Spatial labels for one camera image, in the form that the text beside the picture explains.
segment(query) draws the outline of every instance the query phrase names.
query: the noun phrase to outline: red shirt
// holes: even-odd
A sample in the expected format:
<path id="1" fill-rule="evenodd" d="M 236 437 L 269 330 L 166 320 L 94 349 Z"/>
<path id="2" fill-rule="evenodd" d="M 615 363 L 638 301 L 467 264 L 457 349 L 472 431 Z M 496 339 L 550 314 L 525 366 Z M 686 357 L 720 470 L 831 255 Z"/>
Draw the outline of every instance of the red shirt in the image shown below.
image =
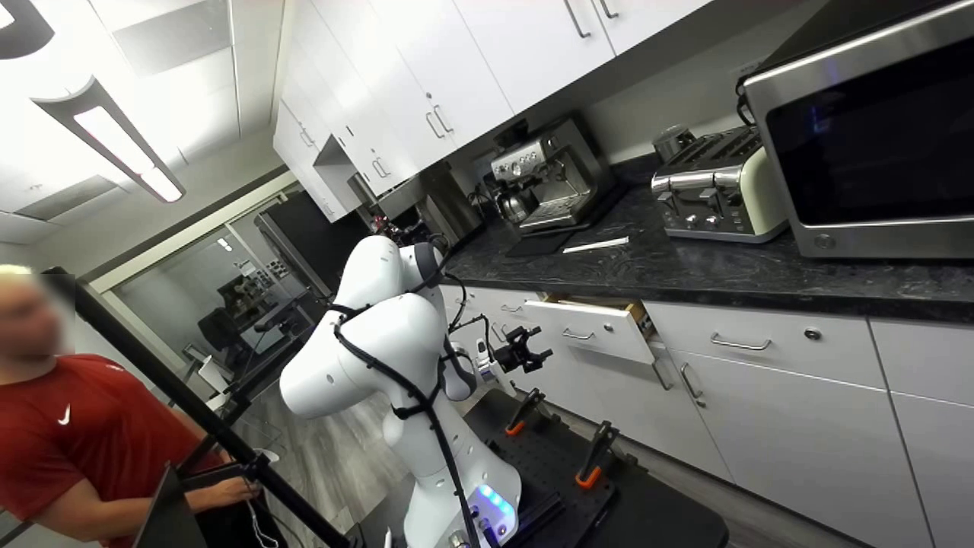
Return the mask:
<path id="1" fill-rule="evenodd" d="M 187 423 L 115 363 L 57 357 L 51 375 L 0 387 L 0 507 L 35 521 L 83 479 L 101 500 L 151 497 L 166 465 L 180 465 L 196 446 Z"/>

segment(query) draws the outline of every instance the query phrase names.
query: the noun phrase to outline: person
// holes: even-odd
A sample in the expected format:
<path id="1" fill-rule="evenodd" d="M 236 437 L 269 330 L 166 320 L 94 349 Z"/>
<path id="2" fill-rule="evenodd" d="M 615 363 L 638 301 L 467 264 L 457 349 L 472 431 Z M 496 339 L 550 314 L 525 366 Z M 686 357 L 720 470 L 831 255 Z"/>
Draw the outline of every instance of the person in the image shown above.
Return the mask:
<path id="1" fill-rule="evenodd" d="M 130 548 L 166 470 L 180 465 L 205 431 L 118 363 L 48 349 L 39 335 L 51 330 L 47 296 L 43 282 L 0 272 L 0 507 L 83 542 Z M 210 455 L 202 472 L 215 465 L 221 456 Z M 206 516 L 255 497 L 247 479 L 225 479 L 189 489 L 187 501 Z"/>

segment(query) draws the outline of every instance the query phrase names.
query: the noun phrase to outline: microwave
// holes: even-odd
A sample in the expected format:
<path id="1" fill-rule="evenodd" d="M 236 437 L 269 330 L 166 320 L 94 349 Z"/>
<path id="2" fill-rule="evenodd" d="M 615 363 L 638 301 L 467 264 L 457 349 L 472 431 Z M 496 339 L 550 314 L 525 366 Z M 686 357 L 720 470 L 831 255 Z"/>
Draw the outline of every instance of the microwave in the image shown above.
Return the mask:
<path id="1" fill-rule="evenodd" d="M 810 259 L 974 259 L 974 0 L 743 82 Z"/>

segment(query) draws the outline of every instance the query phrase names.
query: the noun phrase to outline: metal pole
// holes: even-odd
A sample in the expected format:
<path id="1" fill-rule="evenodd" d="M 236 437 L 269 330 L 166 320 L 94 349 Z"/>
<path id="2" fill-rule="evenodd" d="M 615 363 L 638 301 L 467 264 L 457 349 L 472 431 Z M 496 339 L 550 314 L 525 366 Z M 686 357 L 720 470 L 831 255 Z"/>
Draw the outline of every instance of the metal pole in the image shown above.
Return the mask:
<path id="1" fill-rule="evenodd" d="M 349 542 L 298 493 L 286 483 L 273 470 L 262 465 L 262 455 L 255 455 L 236 430 L 229 430 L 180 377 L 162 366 L 141 340 L 129 335 L 129 330 L 110 318 L 79 282 L 74 285 L 74 309 L 86 318 L 97 333 L 110 333 L 110 339 L 130 363 L 167 396 L 175 399 L 206 435 L 214 435 L 240 465 L 254 465 L 255 479 L 271 489 L 309 530 L 314 530 L 330 548 L 349 548 Z"/>

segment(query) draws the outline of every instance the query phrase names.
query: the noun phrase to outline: white cabinet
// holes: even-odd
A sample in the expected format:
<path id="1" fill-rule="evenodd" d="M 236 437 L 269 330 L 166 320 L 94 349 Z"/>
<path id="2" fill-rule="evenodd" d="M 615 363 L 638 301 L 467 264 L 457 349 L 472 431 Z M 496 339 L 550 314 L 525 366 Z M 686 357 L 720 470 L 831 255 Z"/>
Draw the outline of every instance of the white cabinet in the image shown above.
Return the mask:
<path id="1" fill-rule="evenodd" d="M 278 90 L 324 142 L 334 136 L 376 195 L 413 173 L 413 158 L 386 126 L 382 100 L 348 58 L 314 0 L 286 3 Z"/>
<path id="2" fill-rule="evenodd" d="M 610 35 L 615 55 L 632 48 L 636 43 L 668 30 L 688 12 L 706 6 L 710 0 L 592 0 Z"/>
<path id="3" fill-rule="evenodd" d="M 868 545 L 931 545 L 865 320 L 649 303 L 730 480 Z"/>
<path id="4" fill-rule="evenodd" d="M 334 177 L 334 172 L 318 163 L 324 145 L 334 149 L 337 142 L 333 136 L 318 142 L 286 105 L 278 108 L 273 149 L 311 202 L 334 221 L 354 213 L 361 202 L 349 190 L 348 177 Z"/>
<path id="5" fill-rule="evenodd" d="M 638 326 L 643 309 L 527 301 L 550 347 L 546 367 L 515 372 L 555 405 L 588 419 L 611 419 L 626 437 L 724 479 L 724 462 L 675 372 L 654 357 Z"/>
<path id="6" fill-rule="evenodd" d="M 314 0 L 314 6 L 354 65 L 358 96 L 349 105 L 349 112 L 382 120 L 396 136 L 386 145 L 371 145 L 376 161 L 391 173 L 371 185 L 382 195 L 439 158 L 441 140 L 424 117 L 430 110 L 424 88 L 402 65 L 391 30 L 368 0 Z"/>
<path id="7" fill-rule="evenodd" d="M 875 320 L 937 548 L 974 545 L 974 330 Z"/>
<path id="8" fill-rule="evenodd" d="M 413 117 L 435 136 L 435 158 L 504 123 L 515 110 L 467 30 L 453 0 L 371 0 L 385 37 L 416 75 L 427 105 Z"/>
<path id="9" fill-rule="evenodd" d="M 592 0 L 453 0 L 522 112 L 611 58 Z"/>

